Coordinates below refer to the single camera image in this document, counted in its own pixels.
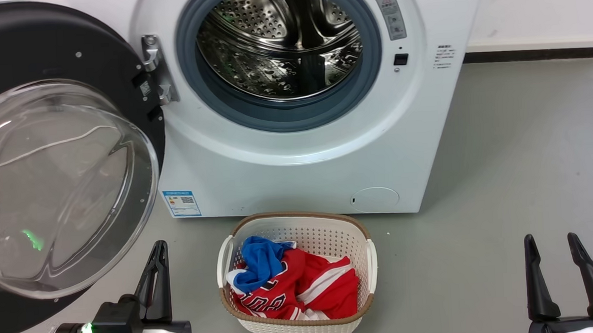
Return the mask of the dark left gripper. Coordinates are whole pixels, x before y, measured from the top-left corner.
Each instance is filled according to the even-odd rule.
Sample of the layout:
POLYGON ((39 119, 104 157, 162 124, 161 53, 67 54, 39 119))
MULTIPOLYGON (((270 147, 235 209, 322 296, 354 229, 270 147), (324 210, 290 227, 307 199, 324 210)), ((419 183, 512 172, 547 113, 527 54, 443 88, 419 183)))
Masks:
POLYGON ((121 296, 116 303, 101 304, 92 320, 92 332, 143 333, 140 305, 145 323, 172 322, 168 243, 164 240, 154 243, 135 295, 121 296))

